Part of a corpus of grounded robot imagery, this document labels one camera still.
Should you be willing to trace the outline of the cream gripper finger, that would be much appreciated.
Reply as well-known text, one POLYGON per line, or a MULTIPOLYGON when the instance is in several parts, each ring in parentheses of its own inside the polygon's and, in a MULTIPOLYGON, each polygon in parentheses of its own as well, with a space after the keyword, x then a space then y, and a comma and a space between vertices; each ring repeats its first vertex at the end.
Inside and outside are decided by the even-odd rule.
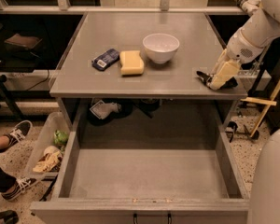
POLYGON ((209 88, 212 90, 219 90, 228 80, 238 74, 240 67, 241 64, 233 59, 226 62, 219 62, 215 67, 215 73, 209 83, 209 88))
POLYGON ((221 74, 222 76, 225 76, 227 73, 226 68, 226 62, 229 60, 229 56, 227 55, 227 50, 224 49, 219 58, 217 59, 217 62, 212 70, 213 75, 221 74))

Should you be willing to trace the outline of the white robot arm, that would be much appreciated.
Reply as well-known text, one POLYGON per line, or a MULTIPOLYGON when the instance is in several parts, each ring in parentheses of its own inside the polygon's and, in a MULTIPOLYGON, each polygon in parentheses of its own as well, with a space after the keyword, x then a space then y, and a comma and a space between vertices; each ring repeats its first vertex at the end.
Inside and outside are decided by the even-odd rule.
MULTIPOLYGON (((243 2, 250 15, 229 40, 206 81, 212 90, 220 89, 235 77, 244 63, 252 62, 265 47, 280 37, 280 0, 260 0, 252 8, 243 2)), ((254 173, 247 224, 280 224, 280 129, 262 148, 254 173)))

